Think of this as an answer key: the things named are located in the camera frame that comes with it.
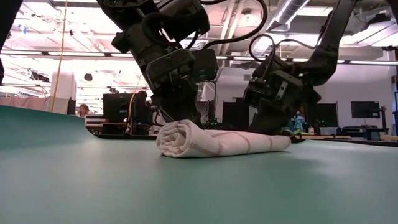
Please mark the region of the green table mat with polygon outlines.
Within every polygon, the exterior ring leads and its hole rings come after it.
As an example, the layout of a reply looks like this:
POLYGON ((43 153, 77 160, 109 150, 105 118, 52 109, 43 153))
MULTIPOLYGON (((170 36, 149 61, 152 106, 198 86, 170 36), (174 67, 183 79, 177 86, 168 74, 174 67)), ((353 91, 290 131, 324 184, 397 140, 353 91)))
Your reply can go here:
POLYGON ((0 106, 0 224, 398 224, 398 147, 174 159, 74 116, 0 106))

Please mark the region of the silver ventilation duct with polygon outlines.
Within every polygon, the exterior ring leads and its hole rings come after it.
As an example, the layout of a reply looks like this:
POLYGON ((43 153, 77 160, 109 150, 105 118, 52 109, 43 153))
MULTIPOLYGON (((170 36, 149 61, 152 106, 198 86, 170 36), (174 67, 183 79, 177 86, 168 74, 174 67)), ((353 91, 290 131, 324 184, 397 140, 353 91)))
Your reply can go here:
POLYGON ((288 32, 290 23, 310 0, 280 0, 276 10, 272 12, 267 32, 288 32))

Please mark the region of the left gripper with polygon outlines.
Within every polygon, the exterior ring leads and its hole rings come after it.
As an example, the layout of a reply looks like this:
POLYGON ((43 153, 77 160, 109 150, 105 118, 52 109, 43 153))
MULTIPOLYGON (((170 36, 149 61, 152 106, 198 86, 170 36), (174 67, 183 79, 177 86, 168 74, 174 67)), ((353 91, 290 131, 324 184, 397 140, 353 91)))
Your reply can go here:
POLYGON ((112 45, 122 54, 132 54, 153 91, 152 102, 160 109, 166 122, 186 119, 202 127, 201 114, 196 106, 197 89, 187 88, 180 94, 169 91, 181 79, 189 78, 195 61, 191 51, 167 41, 148 38, 140 24, 118 32, 112 45))

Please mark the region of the person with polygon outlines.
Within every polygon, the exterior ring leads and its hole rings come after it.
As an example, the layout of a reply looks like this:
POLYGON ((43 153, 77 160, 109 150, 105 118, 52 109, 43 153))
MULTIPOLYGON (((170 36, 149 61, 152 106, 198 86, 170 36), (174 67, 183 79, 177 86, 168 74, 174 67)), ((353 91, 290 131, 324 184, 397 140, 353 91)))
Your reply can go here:
POLYGON ((83 103, 79 106, 76 116, 80 117, 80 118, 85 118, 89 114, 91 114, 91 112, 90 112, 88 105, 83 103))

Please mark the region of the black monitor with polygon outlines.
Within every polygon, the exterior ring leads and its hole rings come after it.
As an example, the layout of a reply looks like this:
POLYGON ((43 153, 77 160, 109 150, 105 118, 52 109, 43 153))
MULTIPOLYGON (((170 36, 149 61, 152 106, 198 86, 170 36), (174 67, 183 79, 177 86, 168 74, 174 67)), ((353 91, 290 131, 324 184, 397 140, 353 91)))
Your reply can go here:
POLYGON ((109 123, 123 123, 125 119, 136 123, 148 123, 149 109, 146 105, 147 93, 109 93, 103 95, 103 117, 109 123))
POLYGON ((319 127, 338 127, 338 110, 336 103, 318 103, 306 108, 306 120, 319 127))
POLYGON ((380 105, 378 101, 352 101, 352 118, 380 118, 380 105))

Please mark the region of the white red-checked towel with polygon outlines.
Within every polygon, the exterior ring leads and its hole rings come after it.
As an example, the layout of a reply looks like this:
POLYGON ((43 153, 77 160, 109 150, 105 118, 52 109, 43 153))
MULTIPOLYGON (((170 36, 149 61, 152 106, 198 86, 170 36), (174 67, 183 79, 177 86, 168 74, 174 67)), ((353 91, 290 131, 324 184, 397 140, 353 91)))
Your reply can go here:
POLYGON ((201 129, 189 120, 182 120, 163 126, 156 144, 166 157, 200 158, 280 152, 291 145, 291 140, 281 135, 201 129))

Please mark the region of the pink cloth partition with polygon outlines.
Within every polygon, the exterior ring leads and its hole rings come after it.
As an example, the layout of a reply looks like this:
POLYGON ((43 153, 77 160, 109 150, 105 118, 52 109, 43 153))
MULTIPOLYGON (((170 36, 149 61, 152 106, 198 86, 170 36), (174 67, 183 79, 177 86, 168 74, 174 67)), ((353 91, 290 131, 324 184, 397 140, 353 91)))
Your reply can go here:
POLYGON ((53 113, 67 114, 69 100, 64 98, 49 97, 20 97, 11 96, 0 98, 0 105, 18 108, 47 111, 53 113))

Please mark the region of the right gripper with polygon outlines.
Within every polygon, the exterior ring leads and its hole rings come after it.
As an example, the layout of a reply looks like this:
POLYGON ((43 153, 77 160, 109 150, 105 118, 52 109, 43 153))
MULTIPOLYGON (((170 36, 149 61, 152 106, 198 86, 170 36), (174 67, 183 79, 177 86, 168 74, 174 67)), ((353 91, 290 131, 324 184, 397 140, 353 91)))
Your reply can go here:
POLYGON ((249 132, 281 134, 292 117, 292 109, 320 101, 319 93, 304 73, 301 63, 287 63, 278 56, 268 56, 259 64, 253 78, 264 81, 264 96, 259 100, 249 132))

